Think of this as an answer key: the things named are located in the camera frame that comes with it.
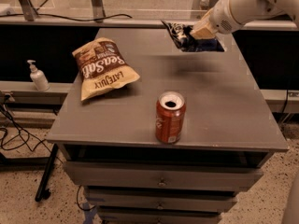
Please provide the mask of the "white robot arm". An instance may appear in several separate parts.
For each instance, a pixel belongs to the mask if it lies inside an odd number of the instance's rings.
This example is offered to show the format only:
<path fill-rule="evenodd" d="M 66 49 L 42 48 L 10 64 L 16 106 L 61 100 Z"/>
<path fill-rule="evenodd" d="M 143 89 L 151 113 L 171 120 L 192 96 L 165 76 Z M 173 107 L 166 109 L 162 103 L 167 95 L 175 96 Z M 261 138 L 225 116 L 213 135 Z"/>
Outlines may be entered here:
<path fill-rule="evenodd" d="M 287 14 L 299 27 L 299 0 L 219 0 L 197 22 L 190 35 L 194 39 L 211 39 L 231 34 L 251 21 Z"/>

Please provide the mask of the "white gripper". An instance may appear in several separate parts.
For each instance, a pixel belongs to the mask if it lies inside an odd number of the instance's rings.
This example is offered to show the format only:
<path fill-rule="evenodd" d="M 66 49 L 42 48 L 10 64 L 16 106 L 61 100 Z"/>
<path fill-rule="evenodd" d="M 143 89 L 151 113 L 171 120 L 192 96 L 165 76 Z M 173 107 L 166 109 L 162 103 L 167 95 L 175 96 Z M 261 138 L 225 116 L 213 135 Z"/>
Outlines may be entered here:
<path fill-rule="evenodd" d="M 212 8 L 209 17 L 197 22 L 190 31 L 194 39 L 212 39 L 217 30 L 221 34 L 230 34 L 244 25 L 244 0 L 219 0 Z"/>

